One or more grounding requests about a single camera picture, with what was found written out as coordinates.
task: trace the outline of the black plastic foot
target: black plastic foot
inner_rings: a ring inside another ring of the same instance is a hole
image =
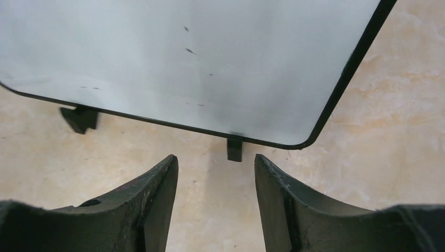
[[[227,139],[227,159],[230,161],[242,161],[242,139]]]
[[[85,134],[88,128],[96,129],[99,115],[98,111],[85,106],[78,106],[75,109],[59,109],[63,118],[65,118],[75,133]]]

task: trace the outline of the marble floor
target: marble floor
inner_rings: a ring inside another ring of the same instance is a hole
[[[318,140],[302,151],[111,115],[72,132],[56,104],[0,89],[0,200],[80,203],[173,153],[179,181],[167,251],[264,251],[253,160],[262,153],[338,200],[381,209],[445,203],[445,1],[399,0]]]

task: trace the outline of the scuff mark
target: scuff mark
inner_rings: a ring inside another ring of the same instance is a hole
[[[12,135],[5,135],[5,136],[2,136],[0,139],[6,140],[6,139],[8,139],[8,138],[10,138],[10,137],[13,137],[13,136],[15,136],[15,135],[21,135],[21,134],[25,134],[25,131],[18,132],[18,133],[14,133],[14,134],[12,134]]]
[[[191,54],[196,55],[196,53],[194,53],[192,50],[190,50],[190,49],[188,49],[188,48],[185,48],[185,50],[186,50],[187,52],[191,53]]]

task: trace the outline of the black base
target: black base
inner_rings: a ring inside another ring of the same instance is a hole
[[[0,251],[165,251],[177,181],[178,159],[170,155],[79,207],[0,201]]]
[[[78,106],[73,110],[68,108],[59,109],[63,118],[75,133],[85,134],[88,128],[96,129],[99,116],[97,110],[85,106]]]
[[[348,205],[259,154],[255,184],[267,252],[445,251],[445,205]]]
[[[230,161],[242,161],[242,139],[227,139],[227,159]]]

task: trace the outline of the white board surface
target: white board surface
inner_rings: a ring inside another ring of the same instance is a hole
[[[306,141],[379,0],[2,0],[11,89]]]

